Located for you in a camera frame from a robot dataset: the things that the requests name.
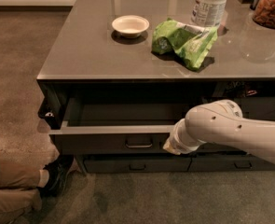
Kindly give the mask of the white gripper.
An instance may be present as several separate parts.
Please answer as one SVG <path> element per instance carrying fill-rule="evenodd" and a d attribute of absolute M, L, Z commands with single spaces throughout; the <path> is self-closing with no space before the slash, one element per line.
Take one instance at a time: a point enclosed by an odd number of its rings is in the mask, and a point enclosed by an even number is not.
<path fill-rule="evenodd" d="M 205 144 L 202 137 L 202 126 L 195 126 L 191 121 L 180 119 L 173 126 L 163 149 L 174 155 L 188 154 Z"/>

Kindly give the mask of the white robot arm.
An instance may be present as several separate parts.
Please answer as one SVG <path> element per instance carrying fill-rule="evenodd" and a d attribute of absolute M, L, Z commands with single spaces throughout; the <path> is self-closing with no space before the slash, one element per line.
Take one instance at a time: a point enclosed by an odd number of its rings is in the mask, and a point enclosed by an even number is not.
<path fill-rule="evenodd" d="M 234 147 L 275 164 L 275 121 L 246 119 L 231 100 L 197 105 L 175 123 L 163 149 L 181 155 L 205 143 Z"/>

